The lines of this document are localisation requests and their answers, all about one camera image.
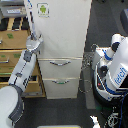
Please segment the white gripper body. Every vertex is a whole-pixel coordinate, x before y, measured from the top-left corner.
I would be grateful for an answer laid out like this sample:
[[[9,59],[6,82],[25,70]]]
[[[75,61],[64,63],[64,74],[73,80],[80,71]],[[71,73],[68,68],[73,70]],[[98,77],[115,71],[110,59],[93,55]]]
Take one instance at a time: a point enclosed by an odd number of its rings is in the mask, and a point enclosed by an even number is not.
[[[30,35],[26,40],[26,48],[32,53],[37,53],[40,50],[42,43],[42,36],[34,37],[33,35]]]

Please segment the white robot base front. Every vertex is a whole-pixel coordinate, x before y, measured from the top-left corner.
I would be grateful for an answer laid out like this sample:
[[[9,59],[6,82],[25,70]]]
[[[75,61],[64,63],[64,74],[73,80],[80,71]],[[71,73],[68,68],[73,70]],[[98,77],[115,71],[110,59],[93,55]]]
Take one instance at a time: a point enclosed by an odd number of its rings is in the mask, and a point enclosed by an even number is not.
[[[96,116],[90,116],[92,122],[93,122],[93,127],[92,128],[101,128],[98,118]],[[38,126],[37,128],[82,128],[79,125],[53,125],[53,126]]]

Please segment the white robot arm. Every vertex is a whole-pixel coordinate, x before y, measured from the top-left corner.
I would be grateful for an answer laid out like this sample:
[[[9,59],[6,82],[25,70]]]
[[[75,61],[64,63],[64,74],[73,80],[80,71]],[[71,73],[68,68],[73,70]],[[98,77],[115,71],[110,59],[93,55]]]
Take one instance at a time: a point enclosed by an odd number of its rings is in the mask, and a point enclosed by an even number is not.
[[[23,50],[10,78],[8,85],[0,89],[0,128],[14,128],[21,118],[24,103],[21,95],[26,90],[32,76],[36,54],[43,43],[43,36],[31,34],[26,40],[26,50]]]

